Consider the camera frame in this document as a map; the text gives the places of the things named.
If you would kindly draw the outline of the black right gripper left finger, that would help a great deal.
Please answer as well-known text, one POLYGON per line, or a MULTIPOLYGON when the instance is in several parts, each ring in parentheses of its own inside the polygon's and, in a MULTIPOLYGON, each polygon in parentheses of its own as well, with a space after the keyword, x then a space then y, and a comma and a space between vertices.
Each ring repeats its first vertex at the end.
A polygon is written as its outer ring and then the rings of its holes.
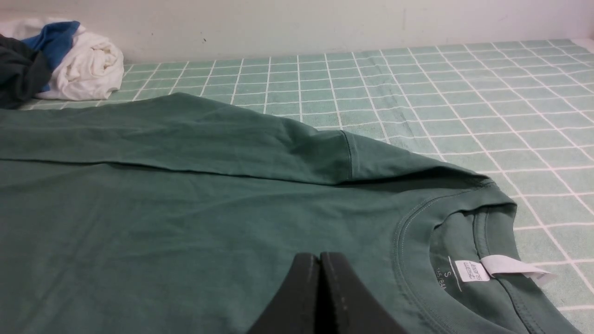
POLYGON ((249 334, 313 334, 320 281, 320 262, 314 254, 295 255, 291 267, 249 334))

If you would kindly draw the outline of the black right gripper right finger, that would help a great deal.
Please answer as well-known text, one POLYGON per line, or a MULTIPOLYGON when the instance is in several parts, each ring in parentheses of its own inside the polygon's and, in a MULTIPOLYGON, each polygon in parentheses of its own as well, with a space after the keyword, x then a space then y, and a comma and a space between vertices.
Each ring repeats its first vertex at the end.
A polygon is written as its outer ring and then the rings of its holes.
POLYGON ((340 252, 320 254, 322 334, 405 334, 340 252))

